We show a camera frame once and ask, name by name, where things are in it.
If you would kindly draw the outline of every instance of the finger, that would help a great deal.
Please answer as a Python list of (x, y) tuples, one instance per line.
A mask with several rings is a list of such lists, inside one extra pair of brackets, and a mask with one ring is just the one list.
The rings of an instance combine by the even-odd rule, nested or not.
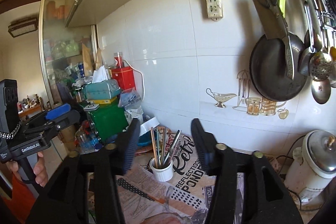
[(45, 179), (48, 180), (48, 174), (46, 169), (42, 170), (41, 173), (36, 176), (35, 181), (37, 184), (40, 184)]
[(11, 160), (7, 163), (8, 168), (13, 172), (16, 173), (19, 171), (19, 165), (16, 161)]
[(48, 178), (45, 178), (45, 179), (40, 183), (40, 185), (41, 185), (42, 187), (44, 187), (44, 186), (47, 184), (47, 182), (48, 182)]
[(44, 158), (39, 158), (39, 160), (37, 161), (37, 163), (35, 164), (34, 166), (34, 174), (35, 175), (38, 175), (41, 173), (41, 171), (45, 168), (45, 165), (44, 165)]

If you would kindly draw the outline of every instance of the frying pan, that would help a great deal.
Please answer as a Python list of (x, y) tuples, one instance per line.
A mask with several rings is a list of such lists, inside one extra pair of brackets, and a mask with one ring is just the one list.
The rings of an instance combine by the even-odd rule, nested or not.
[(276, 102), (294, 98), (304, 87), (307, 77), (298, 72), (300, 55), (305, 50), (303, 42), (288, 33), (294, 60), (294, 79), (286, 76), (285, 45), (281, 39), (269, 39), (263, 35), (254, 46), (250, 57), (250, 75), (256, 90)]

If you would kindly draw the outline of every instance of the human hand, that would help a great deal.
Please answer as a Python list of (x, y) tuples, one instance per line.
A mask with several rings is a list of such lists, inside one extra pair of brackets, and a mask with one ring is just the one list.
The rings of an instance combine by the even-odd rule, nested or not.
[[(44, 163), (43, 152), (42, 151), (37, 152), (37, 155), (38, 155), (38, 161), (33, 168), (33, 172), (36, 175), (36, 178), (35, 178), (36, 183), (44, 187), (48, 182), (47, 169)], [(7, 166), (13, 172), (15, 177), (18, 180), (22, 181), (22, 178), (18, 173), (18, 170), (19, 170), (18, 163), (12, 160), (12, 161), (7, 162)]]

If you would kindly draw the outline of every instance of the rice cooker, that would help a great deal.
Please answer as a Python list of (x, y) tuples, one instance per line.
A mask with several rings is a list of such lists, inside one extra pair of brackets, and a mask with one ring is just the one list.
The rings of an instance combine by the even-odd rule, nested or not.
[(335, 136), (323, 130), (311, 131), (302, 147), (294, 150), (293, 158), (284, 184), (307, 204), (336, 176)]

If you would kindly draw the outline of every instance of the yellow box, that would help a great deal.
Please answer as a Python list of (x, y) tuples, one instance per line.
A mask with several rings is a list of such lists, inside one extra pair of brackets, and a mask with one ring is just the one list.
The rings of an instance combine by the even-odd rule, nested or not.
[(105, 99), (105, 100), (90, 100), (90, 103), (99, 104), (99, 105), (110, 104), (116, 99), (117, 99), (117, 97), (113, 97), (112, 99)]

